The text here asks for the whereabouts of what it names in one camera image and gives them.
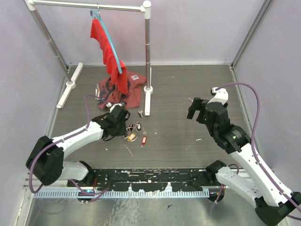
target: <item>wall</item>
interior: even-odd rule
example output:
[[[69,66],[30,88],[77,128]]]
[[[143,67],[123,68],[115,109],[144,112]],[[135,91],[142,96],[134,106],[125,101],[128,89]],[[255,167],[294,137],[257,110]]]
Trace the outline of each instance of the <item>wall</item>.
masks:
[[[93,0],[65,0],[97,3]],[[231,63],[263,0],[151,0],[152,64]],[[99,4],[142,5],[143,0]],[[90,9],[38,6],[67,63],[100,65],[102,52],[90,38]],[[142,13],[101,10],[119,57],[144,64]]]
[[[0,225],[15,222],[25,162],[45,134],[63,78],[22,0],[0,7]]]
[[[240,81],[259,92],[261,114],[257,141],[260,152],[276,175],[293,191],[301,191],[301,1],[274,0],[254,38],[241,57]],[[253,94],[244,89],[251,118]]]

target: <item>red key tag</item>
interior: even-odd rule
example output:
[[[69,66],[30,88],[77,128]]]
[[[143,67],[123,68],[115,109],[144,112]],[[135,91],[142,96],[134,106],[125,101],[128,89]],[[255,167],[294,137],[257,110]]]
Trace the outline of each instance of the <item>red key tag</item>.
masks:
[[[142,145],[145,145],[145,143],[146,143],[146,136],[143,136],[143,138],[142,138]]]

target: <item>blue hanger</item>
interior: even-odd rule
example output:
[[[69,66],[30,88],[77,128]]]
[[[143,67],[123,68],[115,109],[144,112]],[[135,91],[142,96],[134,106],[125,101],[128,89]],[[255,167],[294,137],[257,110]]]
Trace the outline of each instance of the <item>blue hanger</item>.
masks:
[[[108,32],[107,28],[105,27],[105,25],[104,25],[102,19],[100,18],[100,11],[98,11],[98,13],[97,13],[97,12],[95,12],[94,10],[90,10],[90,15],[91,15],[91,17],[92,17],[93,19],[98,19],[99,22],[100,22],[100,24],[102,25],[103,30],[104,30],[104,32],[105,32],[105,34],[106,34],[106,36],[107,36],[107,38],[108,38],[108,40],[109,40],[109,43],[110,43],[110,45],[111,45],[111,49],[112,49],[112,51],[113,51],[113,54],[114,54],[114,57],[115,57],[115,60],[116,60],[116,63],[117,63],[118,71],[119,71],[120,74],[122,74],[122,70],[121,70],[121,66],[120,66],[120,61],[119,61],[119,59],[118,59],[117,53],[116,53],[116,51],[115,51],[115,48],[114,48],[114,46],[113,46],[113,42],[112,42],[112,39],[111,39],[111,37],[110,37],[110,35],[109,35],[109,32]]]

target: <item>garment rack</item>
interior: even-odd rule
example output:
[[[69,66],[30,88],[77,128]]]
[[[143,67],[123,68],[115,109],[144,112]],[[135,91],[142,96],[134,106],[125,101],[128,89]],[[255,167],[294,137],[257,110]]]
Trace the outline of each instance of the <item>garment rack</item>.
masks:
[[[64,7],[76,7],[76,8],[95,8],[95,9],[110,9],[110,10],[123,10],[123,11],[134,11],[144,13],[145,20],[145,74],[146,74],[146,86],[144,87],[145,92],[145,110],[144,114],[146,116],[150,115],[151,112],[151,94],[153,93],[153,88],[151,86],[151,49],[150,49],[150,18],[151,18],[151,2],[146,0],[141,6],[115,6],[115,5],[99,5],[99,4],[89,4],[89,3],[72,3],[72,2],[61,2],[61,1],[44,1],[44,0],[25,0],[28,9],[34,21],[37,23],[39,29],[43,33],[46,41],[50,45],[55,57],[60,63],[64,71],[64,76],[66,79],[66,89],[57,104],[57,108],[62,108],[71,93],[71,90],[76,87],[76,80],[83,68],[83,63],[79,63],[74,74],[70,78],[69,70],[70,67],[65,63],[63,56],[55,45],[42,17],[40,16],[36,5],[48,5],[48,6],[64,6]]]

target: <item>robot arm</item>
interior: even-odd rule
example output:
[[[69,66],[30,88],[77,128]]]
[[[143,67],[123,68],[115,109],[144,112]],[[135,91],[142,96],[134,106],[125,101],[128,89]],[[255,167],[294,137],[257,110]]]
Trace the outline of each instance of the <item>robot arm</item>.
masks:
[[[205,124],[209,134],[219,147],[230,154],[249,174],[254,184],[236,175],[221,161],[216,161],[206,168],[209,180],[218,181],[232,188],[236,193],[244,197],[253,207],[257,215],[267,225],[276,225],[285,218],[295,207],[270,181],[254,158],[250,137],[239,126],[231,124],[228,118],[226,89],[217,88],[211,90],[215,95],[211,100],[194,98],[188,119],[192,119],[196,110],[200,111],[197,121]],[[292,192],[287,188],[267,166],[256,151],[260,163],[270,176],[281,186],[284,193],[292,198],[298,205],[301,204],[301,194]]]
[[[58,179],[75,179],[83,181],[86,185],[93,184],[95,173],[92,168],[85,162],[68,162],[64,159],[80,149],[81,147],[103,139],[104,141],[109,136],[123,136],[126,134],[126,120],[130,113],[123,107],[117,105],[111,108],[111,112],[102,116],[93,118],[89,127],[86,125],[71,133],[52,139],[47,136],[41,137],[31,155],[29,156],[26,167],[31,168],[33,160],[46,146],[53,144],[59,140],[63,142],[50,147],[38,159],[34,166],[33,174],[45,186],[54,183]]]

